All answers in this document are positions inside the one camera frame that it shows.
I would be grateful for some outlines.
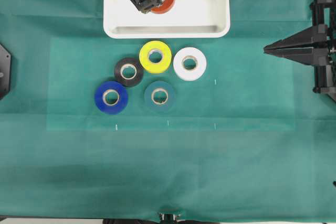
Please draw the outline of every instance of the white tape roll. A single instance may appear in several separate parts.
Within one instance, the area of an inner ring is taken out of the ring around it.
[[[196,66],[193,69],[187,69],[184,66],[186,60],[192,59]],[[206,58],[204,54],[193,47],[186,47],[178,51],[174,57],[174,70],[178,77],[185,81],[195,81],[200,78],[206,70]]]

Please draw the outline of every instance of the green tablecloth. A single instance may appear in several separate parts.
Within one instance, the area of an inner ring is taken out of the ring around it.
[[[102,1],[0,0],[0,215],[336,222],[336,104],[313,68],[262,53],[311,25],[312,0],[230,0],[227,36],[164,40],[201,49],[205,75],[146,73],[118,116],[94,90],[147,40],[108,38]],[[154,80],[176,89],[169,114],[143,106]]]

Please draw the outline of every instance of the black tape roll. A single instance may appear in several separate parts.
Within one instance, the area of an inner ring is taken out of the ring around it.
[[[132,78],[126,78],[123,76],[123,70],[131,67],[135,71],[135,75]],[[138,85],[143,78],[143,67],[137,58],[124,58],[120,60],[114,68],[114,77],[117,82],[125,87],[133,87]]]

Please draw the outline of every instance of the blue tape roll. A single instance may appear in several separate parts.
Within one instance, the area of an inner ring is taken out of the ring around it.
[[[118,98],[115,104],[109,104],[106,101],[106,97],[109,93],[114,92],[117,94]],[[94,95],[94,101],[97,108],[102,112],[115,115],[123,111],[128,103],[128,93],[127,90],[118,82],[108,81],[103,83]]]
[[[158,103],[154,101],[154,94],[156,92],[164,92],[167,99],[164,103]],[[150,84],[145,90],[145,104],[156,112],[167,112],[175,103],[176,95],[173,87],[164,81],[156,81]]]

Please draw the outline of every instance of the red tape roll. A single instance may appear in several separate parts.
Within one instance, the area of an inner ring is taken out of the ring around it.
[[[171,8],[173,8],[174,4],[175,0],[165,0],[161,6],[153,8],[151,12],[155,14],[167,13]]]

